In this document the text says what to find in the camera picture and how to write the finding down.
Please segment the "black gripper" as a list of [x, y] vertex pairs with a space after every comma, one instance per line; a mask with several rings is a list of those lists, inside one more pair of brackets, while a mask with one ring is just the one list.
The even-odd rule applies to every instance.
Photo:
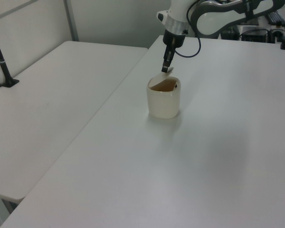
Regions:
[[163, 64], [161, 71], [167, 73], [169, 66], [172, 63], [175, 49], [180, 48], [185, 40], [185, 35], [175, 35], [168, 30], [165, 30], [163, 35], [163, 42], [167, 46], [163, 56]]

